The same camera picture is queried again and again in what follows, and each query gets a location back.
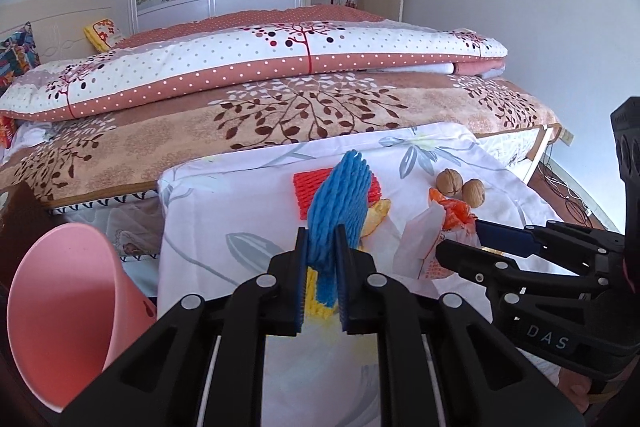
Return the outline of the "orange white plastic wrapper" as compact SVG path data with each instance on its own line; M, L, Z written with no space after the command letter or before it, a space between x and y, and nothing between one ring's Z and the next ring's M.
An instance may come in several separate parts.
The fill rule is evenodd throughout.
M408 221L393 259L393 271L413 280L441 280L451 270L436 259L436 247L445 239L480 248L476 216L462 200L448 198L437 188L428 190L427 208Z

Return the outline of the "yellow foam fruit net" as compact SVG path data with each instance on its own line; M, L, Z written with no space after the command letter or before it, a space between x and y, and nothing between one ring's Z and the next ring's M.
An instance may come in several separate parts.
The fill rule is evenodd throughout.
M388 284L373 257L360 251L361 223L311 205L307 212L304 312L327 320L338 314L347 332L373 317L371 291Z

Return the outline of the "blue foam fruit net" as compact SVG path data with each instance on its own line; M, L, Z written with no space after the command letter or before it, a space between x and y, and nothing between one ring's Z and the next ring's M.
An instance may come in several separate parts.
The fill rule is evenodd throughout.
M362 155L349 150L330 171L308 210L307 265L317 272L314 299L333 308L337 299L334 234L343 225L346 242L356 248L368 213L372 172Z

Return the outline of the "pink plastic trash bin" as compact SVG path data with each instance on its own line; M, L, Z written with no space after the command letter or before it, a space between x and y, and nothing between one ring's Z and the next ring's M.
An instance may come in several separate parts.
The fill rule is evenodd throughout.
M66 223L29 248L10 287L6 328L29 390L61 412L156 321L98 229Z

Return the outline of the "walnut right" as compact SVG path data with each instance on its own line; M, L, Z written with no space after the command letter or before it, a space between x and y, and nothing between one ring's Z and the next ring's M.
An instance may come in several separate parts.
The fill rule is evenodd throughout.
M485 202L485 185L480 179L469 179L462 186L462 199L471 208L478 208Z

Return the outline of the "walnut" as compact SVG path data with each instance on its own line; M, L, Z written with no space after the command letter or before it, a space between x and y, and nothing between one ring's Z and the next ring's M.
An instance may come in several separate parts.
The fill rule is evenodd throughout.
M436 176L436 188L447 198L457 198L462 193L463 179L457 170L446 168Z
M462 186L462 199L471 208L478 208L485 202L485 185L480 179L469 179Z

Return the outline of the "walnut left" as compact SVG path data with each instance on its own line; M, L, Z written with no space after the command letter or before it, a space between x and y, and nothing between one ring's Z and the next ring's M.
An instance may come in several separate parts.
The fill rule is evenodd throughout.
M446 168L436 176L436 188L447 198L457 198L462 193L463 179L457 170Z

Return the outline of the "white floral table cloth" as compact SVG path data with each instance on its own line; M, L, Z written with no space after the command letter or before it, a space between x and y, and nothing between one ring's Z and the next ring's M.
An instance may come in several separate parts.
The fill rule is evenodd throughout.
M378 178L390 213L362 246L384 274L408 222L428 205L428 191L447 168L485 185L482 220L523 228L544 225L554 210L486 150L461 124L350 134L207 156L160 177L165 213L157 308L185 295L229 295L290 251L302 219L296 173L335 166L356 150ZM380 423L374 336L349 336L337 317L308 317L294 338L267 341L262 423L266 426L376 426Z

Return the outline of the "quilted white mattress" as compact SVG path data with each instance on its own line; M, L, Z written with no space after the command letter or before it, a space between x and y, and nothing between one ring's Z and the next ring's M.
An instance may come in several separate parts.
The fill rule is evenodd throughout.
M121 262L155 259L160 254L164 215L155 188L48 210L56 225L82 223L104 234Z

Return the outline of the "brown floral bed sheet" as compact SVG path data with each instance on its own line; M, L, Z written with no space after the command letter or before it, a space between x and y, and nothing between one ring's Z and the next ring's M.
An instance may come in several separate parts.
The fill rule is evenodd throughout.
M1 168L44 207L151 190L170 167L208 155L334 136L463 124L476 136L561 129L555 113L509 80L431 72L345 72L239 84L54 128Z

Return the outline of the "folded dotted red-white quilt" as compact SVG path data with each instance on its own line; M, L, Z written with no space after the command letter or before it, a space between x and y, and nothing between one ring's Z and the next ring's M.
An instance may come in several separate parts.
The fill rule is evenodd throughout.
M486 72L508 50L469 29L436 30L345 8L244 11L149 30L109 51L43 64L1 97L4 117L55 122L238 83L450 64Z

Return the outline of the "yellow small cushion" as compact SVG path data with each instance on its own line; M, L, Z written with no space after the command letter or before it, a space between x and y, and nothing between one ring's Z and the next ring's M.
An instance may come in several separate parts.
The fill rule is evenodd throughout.
M111 18L97 20L85 26L82 30L89 43L99 53L108 52L125 39Z

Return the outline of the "colourful patterned pillow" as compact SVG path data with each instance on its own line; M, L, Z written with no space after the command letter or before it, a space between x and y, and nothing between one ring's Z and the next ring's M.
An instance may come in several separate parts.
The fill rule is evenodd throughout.
M1 87L9 87L16 77L40 65L32 24L27 22L13 34L1 41L0 81Z

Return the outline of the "cream bed headboard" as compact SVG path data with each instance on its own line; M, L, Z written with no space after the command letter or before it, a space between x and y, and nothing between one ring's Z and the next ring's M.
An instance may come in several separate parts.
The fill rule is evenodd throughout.
M28 0L1 5L1 39L32 25L40 62L79 60L96 54L84 28L112 18L110 0Z

